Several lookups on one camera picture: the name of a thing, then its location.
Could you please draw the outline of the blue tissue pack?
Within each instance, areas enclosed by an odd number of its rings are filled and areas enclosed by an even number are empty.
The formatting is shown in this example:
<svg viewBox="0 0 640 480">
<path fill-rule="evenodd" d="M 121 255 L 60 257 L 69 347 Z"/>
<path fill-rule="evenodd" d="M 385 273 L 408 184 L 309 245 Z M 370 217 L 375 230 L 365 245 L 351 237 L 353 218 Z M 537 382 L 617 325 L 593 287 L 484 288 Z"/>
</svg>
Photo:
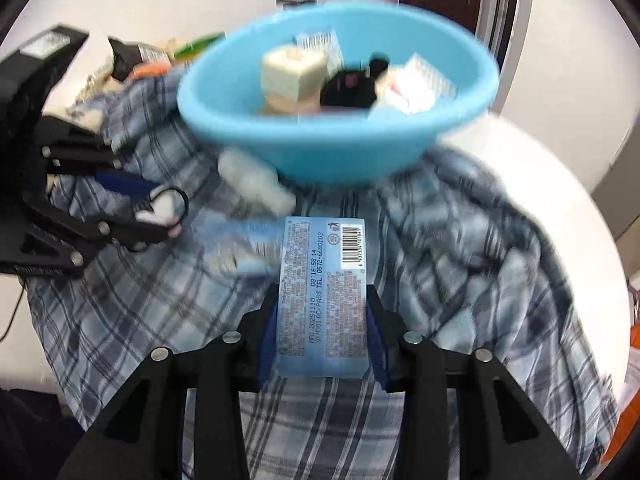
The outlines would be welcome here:
<svg viewBox="0 0 640 480">
<path fill-rule="evenodd" d="M 280 272 L 284 221 L 207 221 L 194 228 L 209 271 L 222 276 L 263 278 Z"/>
<path fill-rule="evenodd" d="M 283 377 L 360 379 L 369 368 L 366 224 L 285 220 L 277 371 Z"/>
</svg>

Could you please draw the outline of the white plastic bottle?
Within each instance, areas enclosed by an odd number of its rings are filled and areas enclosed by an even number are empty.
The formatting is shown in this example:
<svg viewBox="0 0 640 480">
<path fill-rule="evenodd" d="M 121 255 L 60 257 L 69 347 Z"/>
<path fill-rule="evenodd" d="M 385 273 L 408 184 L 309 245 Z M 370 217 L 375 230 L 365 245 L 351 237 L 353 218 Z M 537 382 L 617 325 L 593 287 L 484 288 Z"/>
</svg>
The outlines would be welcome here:
<svg viewBox="0 0 640 480">
<path fill-rule="evenodd" d="M 243 200 L 277 217 L 289 216 L 296 207 L 295 194 L 280 185 L 277 171 L 237 148 L 219 154 L 218 174 Z"/>
</svg>

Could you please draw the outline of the black snack bag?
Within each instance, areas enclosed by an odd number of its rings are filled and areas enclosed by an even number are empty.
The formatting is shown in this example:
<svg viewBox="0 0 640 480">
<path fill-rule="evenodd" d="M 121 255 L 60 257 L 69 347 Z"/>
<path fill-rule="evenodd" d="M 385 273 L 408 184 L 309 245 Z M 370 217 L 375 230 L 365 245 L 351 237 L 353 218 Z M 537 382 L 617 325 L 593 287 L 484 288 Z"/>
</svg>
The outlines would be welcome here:
<svg viewBox="0 0 640 480">
<path fill-rule="evenodd" d="M 111 76 L 123 82 L 134 68 L 147 62 L 170 62 L 169 54 L 149 44 L 133 44 L 122 42 L 116 38 L 108 37 L 113 52 L 113 68 Z"/>
</svg>

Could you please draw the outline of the orange package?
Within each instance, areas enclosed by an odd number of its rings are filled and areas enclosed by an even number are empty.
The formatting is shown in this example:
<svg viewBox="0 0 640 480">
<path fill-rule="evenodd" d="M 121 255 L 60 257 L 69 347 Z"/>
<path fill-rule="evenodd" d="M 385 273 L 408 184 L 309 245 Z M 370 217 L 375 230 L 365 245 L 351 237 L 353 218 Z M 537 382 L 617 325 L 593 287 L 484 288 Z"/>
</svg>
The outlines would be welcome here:
<svg viewBox="0 0 640 480">
<path fill-rule="evenodd" d="M 171 69 L 169 62 L 145 62 L 134 66 L 128 79 L 130 81 L 165 75 Z"/>
</svg>

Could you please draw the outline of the yellow green bucket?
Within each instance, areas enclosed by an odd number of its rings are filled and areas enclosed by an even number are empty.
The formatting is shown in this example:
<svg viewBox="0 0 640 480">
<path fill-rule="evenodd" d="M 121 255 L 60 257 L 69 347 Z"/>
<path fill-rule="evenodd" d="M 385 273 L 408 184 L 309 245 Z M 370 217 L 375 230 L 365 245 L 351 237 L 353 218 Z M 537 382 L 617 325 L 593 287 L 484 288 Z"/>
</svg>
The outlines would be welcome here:
<svg viewBox="0 0 640 480">
<path fill-rule="evenodd" d="M 190 42 L 187 42 L 177 50 L 171 52 L 171 56 L 174 60 L 186 60 L 187 58 L 194 58 L 194 56 L 200 55 L 208 47 L 219 40 L 226 38 L 224 32 L 215 32 L 214 34 L 201 36 Z"/>
</svg>

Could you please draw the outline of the blue plaid shirt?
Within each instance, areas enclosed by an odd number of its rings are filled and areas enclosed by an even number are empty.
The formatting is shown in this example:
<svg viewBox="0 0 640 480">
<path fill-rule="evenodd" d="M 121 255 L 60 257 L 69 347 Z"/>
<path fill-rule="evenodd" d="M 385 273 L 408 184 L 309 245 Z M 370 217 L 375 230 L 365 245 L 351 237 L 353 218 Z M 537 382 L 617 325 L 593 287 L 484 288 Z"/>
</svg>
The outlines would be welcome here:
<svg viewBox="0 0 640 480">
<path fill-rule="evenodd" d="M 101 133 L 127 170 L 181 188 L 189 222 L 247 219 L 219 177 L 219 148 L 178 111 L 184 70 L 95 99 Z M 599 372 L 566 273 L 546 233 L 480 164 L 430 148 L 404 174 L 356 188 L 295 185 L 303 217 L 366 225 L 367 280 L 382 305 L 440 348 L 485 348 L 544 416 L 589 476 L 610 444 L 617 403 Z M 81 426 L 89 427 L 156 347 L 204 347 L 262 304 L 268 278 L 229 278 L 209 266 L 191 229 L 141 252 L 110 245 L 74 280 L 27 283 L 32 325 Z M 253 479 L 388 479 L 404 398 L 360 380 L 272 376 L 240 410 Z"/>
</svg>

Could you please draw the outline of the blue plastic basin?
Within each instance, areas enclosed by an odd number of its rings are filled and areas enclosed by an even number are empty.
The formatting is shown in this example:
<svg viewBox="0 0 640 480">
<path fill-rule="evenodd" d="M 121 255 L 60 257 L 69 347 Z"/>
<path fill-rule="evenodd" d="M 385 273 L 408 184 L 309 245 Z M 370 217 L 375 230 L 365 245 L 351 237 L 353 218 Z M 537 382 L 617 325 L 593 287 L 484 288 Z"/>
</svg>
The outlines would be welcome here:
<svg viewBox="0 0 640 480">
<path fill-rule="evenodd" d="M 405 170 L 495 99 L 494 57 L 465 28 L 399 3 L 307 4 L 208 48 L 179 84 L 196 136 L 311 183 Z"/>
</svg>

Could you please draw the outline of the cream cardboard box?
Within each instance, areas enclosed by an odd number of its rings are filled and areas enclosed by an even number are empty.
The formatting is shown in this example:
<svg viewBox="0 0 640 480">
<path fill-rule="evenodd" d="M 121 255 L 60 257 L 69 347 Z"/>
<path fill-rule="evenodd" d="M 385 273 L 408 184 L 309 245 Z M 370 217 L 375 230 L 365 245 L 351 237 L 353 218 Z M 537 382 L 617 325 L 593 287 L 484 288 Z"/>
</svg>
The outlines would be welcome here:
<svg viewBox="0 0 640 480">
<path fill-rule="evenodd" d="M 328 59 L 319 50 L 286 44 L 262 56 L 260 85 L 264 112 L 310 115 L 320 110 L 320 93 L 329 78 Z"/>
</svg>

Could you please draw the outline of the black bicycle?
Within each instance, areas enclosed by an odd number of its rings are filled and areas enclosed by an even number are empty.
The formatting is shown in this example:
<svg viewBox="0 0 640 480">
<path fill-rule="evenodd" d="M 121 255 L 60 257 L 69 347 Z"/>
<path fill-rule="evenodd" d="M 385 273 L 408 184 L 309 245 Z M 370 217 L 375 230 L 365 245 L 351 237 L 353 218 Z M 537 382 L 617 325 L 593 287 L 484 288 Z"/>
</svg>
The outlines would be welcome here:
<svg viewBox="0 0 640 480">
<path fill-rule="evenodd" d="M 282 8 L 294 8 L 294 6 L 304 6 L 305 4 L 316 4 L 318 0 L 276 0 L 278 6 Z"/>
</svg>

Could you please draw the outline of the blue white Haison box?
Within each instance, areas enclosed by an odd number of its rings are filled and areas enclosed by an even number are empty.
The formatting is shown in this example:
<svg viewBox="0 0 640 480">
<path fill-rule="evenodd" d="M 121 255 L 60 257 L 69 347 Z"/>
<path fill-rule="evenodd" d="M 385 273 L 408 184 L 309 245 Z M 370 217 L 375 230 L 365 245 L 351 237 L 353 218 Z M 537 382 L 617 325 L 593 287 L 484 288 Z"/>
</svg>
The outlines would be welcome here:
<svg viewBox="0 0 640 480">
<path fill-rule="evenodd" d="M 313 32 L 312 34 L 299 34 L 295 36 L 296 46 L 302 49 L 321 51 L 328 58 L 334 58 L 337 62 L 343 62 L 343 53 L 334 30 Z"/>
</svg>

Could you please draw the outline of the black plush toy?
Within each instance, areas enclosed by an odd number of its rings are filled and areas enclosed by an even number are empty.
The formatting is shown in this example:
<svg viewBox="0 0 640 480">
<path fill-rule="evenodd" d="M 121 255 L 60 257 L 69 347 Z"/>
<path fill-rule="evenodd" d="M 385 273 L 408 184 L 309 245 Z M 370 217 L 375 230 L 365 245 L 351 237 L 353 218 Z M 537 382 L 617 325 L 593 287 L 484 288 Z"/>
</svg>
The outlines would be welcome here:
<svg viewBox="0 0 640 480">
<path fill-rule="evenodd" d="M 390 66 L 387 58 L 370 59 L 366 68 L 345 68 L 327 80 L 320 91 L 321 107 L 368 110 L 378 98 L 375 83 Z"/>
</svg>

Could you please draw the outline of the red white medicine box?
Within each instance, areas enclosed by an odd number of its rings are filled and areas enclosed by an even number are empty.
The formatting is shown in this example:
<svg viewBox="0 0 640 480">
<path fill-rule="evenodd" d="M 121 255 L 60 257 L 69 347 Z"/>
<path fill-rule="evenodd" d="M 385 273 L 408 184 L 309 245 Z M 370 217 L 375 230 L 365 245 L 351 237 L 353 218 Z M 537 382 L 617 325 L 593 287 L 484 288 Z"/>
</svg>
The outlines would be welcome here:
<svg viewBox="0 0 640 480">
<path fill-rule="evenodd" d="M 375 81 L 371 113 L 425 113 L 441 99 L 454 99 L 458 87 L 435 66 L 413 53 L 404 65 L 391 65 Z"/>
</svg>

